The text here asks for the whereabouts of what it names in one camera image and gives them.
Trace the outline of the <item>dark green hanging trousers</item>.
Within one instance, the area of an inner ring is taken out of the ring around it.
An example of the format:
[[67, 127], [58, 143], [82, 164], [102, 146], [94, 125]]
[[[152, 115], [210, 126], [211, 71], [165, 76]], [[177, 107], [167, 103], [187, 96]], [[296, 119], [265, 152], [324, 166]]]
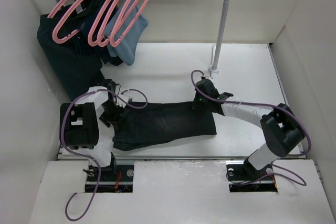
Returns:
[[56, 43], [52, 33], [60, 18], [47, 16], [40, 16], [37, 39], [68, 97], [74, 100], [104, 80], [102, 61], [82, 32], [63, 44]]

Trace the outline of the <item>dark navy hanging garment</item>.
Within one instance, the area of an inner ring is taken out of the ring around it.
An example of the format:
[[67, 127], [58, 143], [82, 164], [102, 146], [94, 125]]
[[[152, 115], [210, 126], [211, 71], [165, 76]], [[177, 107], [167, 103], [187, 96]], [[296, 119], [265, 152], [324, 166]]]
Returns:
[[[88, 42], [90, 29], [91, 29], [93, 23], [95, 22], [95, 20], [98, 16], [103, 4], [105, 3], [105, 1], [106, 0], [83, 0], [83, 2], [81, 2], [81, 8], [85, 11], [88, 10], [89, 14], [86, 15], [86, 17], [84, 18], [84, 21], [82, 21], [80, 23], [80, 25], [78, 26], [77, 29], [80, 30], [79, 35], [84, 36], [84, 42], [86, 42], [86, 43]], [[102, 22], [103, 22], [103, 20], [106, 16], [108, 8], [111, 6], [111, 4], [112, 3], [110, 2], [108, 7], [105, 9], [102, 17], [99, 19], [99, 22], [98, 22], [97, 26], [95, 27], [94, 33], [92, 35], [92, 40], [97, 39], [98, 31], [99, 31], [99, 29], [102, 25]], [[117, 11], [118, 11], [118, 7], [115, 7], [113, 12], [112, 12], [112, 15], [108, 19], [108, 22], [117, 13]], [[90, 45], [86, 45], [86, 47], [88, 47], [88, 51], [95, 54], [97, 57], [99, 57], [104, 64], [110, 63], [113, 66], [121, 65], [123, 63], [123, 61], [120, 59], [120, 57], [118, 55], [115, 56], [115, 57], [110, 56], [107, 46], [91, 47]]]

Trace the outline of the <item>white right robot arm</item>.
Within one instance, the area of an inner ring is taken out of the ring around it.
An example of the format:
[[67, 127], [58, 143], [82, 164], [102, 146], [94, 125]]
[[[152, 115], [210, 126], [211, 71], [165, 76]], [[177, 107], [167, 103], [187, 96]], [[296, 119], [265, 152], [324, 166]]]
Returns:
[[311, 143], [307, 129], [286, 104], [241, 101], [231, 93], [219, 93], [211, 78], [206, 76], [192, 84], [196, 91], [194, 108], [240, 119], [260, 128], [263, 133], [263, 145], [252, 152], [239, 169], [227, 168], [227, 178], [233, 183], [248, 185], [273, 176], [274, 172], [267, 170], [273, 168], [276, 160], [287, 157], [303, 140]]

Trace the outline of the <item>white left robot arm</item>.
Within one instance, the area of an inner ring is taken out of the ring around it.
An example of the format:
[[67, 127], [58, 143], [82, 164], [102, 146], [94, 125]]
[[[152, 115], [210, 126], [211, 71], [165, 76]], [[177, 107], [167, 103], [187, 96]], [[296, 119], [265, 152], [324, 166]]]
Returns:
[[91, 161], [93, 168], [87, 171], [90, 176], [99, 171], [105, 180], [117, 176], [118, 165], [113, 153], [100, 141], [98, 121], [116, 132], [129, 112], [127, 103], [132, 101], [127, 95], [116, 94], [115, 88], [113, 81], [107, 81], [60, 107], [61, 145], [68, 153]]

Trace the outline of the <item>white rack base foot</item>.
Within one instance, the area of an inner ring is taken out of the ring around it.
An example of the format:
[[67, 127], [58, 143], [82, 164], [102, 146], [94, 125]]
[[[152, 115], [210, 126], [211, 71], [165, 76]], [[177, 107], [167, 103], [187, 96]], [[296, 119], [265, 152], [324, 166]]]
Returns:
[[218, 61], [219, 61], [219, 52], [215, 44], [212, 47], [212, 59], [211, 65], [209, 67], [209, 75], [210, 77], [214, 78], [218, 76], [219, 68], [218, 68]]

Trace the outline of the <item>light blue hanging garment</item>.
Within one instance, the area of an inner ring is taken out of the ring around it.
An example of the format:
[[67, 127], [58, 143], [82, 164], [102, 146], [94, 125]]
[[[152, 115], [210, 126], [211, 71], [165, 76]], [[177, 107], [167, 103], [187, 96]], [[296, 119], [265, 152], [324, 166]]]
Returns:
[[[112, 29], [114, 28], [117, 18], [121, 12], [121, 8], [124, 6], [124, 4], [125, 2], [123, 2], [123, 4], [106, 25], [103, 31], [105, 37], [111, 34]], [[137, 14], [138, 10], [138, 7], [135, 6], [130, 15], [126, 18], [125, 22], [121, 25], [120, 29], [115, 34], [115, 38], [118, 38], [122, 35], [122, 33]], [[127, 66], [131, 66], [135, 61], [135, 52], [140, 36], [147, 28], [148, 24], [148, 20], [145, 19], [142, 15], [139, 15], [138, 19], [135, 21], [129, 32], [124, 36], [122, 41], [116, 47], [112, 47], [111, 44], [108, 43], [107, 50], [110, 55], [108, 57], [108, 62], [114, 66], [119, 66], [122, 63], [125, 63]]]

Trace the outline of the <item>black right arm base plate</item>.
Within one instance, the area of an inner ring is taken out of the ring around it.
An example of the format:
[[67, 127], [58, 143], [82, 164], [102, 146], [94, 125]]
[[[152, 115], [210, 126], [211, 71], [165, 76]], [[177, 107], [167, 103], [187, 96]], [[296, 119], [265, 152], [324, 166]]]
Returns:
[[226, 165], [226, 178], [231, 193], [277, 193], [278, 189], [272, 166], [268, 164], [261, 170], [255, 170], [245, 163], [228, 162]]

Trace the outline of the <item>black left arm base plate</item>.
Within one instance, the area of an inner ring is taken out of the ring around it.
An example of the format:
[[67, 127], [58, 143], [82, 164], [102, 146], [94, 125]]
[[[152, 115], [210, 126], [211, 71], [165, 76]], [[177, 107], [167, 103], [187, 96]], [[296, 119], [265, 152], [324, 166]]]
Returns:
[[[85, 192], [92, 193], [98, 179], [98, 168], [89, 165], [83, 170], [87, 174]], [[134, 165], [120, 164], [116, 167], [103, 167], [97, 193], [131, 193], [133, 192]]]

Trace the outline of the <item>black trousers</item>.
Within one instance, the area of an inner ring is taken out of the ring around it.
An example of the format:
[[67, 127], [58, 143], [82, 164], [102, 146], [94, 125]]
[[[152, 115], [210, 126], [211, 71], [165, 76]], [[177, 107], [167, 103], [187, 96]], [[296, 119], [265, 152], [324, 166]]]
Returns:
[[113, 147], [132, 151], [174, 140], [216, 135], [213, 114], [194, 110], [193, 102], [148, 103], [143, 109], [129, 108], [117, 126]]

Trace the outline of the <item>grey right rack pole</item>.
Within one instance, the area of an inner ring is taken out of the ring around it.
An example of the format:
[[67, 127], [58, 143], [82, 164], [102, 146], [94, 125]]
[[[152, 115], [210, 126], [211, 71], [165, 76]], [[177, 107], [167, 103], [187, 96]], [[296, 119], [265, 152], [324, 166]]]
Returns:
[[226, 25], [229, 1], [230, 0], [223, 0], [221, 20], [219, 24], [219, 30], [218, 30], [218, 36], [217, 36], [217, 42], [216, 42], [216, 47], [217, 47], [219, 54], [220, 54], [221, 46], [223, 43], [223, 35], [224, 35], [224, 30], [225, 30], [225, 25]]

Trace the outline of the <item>pink hanger rightmost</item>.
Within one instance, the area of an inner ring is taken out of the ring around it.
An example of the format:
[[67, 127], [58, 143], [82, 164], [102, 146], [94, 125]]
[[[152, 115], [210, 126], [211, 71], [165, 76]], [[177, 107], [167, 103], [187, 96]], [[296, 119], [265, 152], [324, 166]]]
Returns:
[[136, 10], [139, 0], [126, 0], [120, 10], [120, 14], [115, 22], [112, 32], [109, 36], [109, 42], [112, 47], [116, 47], [131, 30], [136, 20], [141, 15], [149, 0], [144, 0], [139, 10]]

